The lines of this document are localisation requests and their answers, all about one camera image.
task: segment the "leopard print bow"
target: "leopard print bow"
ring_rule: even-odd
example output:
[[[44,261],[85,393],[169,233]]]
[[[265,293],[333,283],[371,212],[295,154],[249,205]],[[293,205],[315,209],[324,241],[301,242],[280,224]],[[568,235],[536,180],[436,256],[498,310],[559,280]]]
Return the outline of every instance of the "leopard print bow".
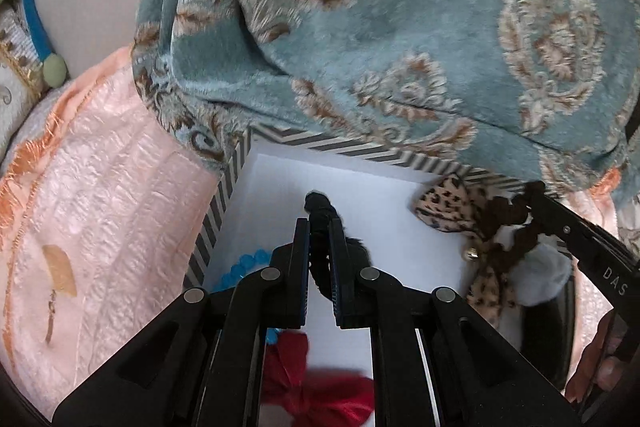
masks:
[[[515,307],[513,287],[507,272],[538,242],[539,229],[532,223],[514,234],[514,246],[505,251],[494,243],[502,225],[523,224],[529,215],[525,201],[516,196],[487,198],[482,185],[465,185],[456,175],[443,178],[424,192],[415,203],[415,215],[441,232],[462,232],[480,253],[479,269],[466,296],[474,308],[494,328],[500,324],[504,308]]]

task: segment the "pink textile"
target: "pink textile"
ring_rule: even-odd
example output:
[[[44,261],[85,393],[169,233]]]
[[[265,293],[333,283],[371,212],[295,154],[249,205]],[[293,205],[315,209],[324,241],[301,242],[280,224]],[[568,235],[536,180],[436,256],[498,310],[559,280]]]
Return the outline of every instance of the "pink textile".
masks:
[[[146,110],[128,48],[74,81],[47,133],[2,179],[0,360],[50,419],[179,295],[217,178]]]
[[[618,237],[616,209],[609,193],[598,194],[596,192],[594,194],[589,190],[574,192],[568,194],[562,203],[580,217],[603,227],[611,235]],[[587,277],[577,268],[574,269],[574,272],[576,313],[574,349],[572,350],[569,378],[575,373],[582,351],[593,340],[600,319],[612,308],[609,301]]]

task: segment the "red hair bow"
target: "red hair bow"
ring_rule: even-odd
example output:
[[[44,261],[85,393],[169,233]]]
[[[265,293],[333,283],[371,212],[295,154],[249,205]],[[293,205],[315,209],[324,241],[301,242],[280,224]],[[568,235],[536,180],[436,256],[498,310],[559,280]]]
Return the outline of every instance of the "red hair bow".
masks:
[[[374,410],[373,380],[306,371],[306,335],[284,331],[264,354],[262,403],[293,416],[292,427],[360,427]]]

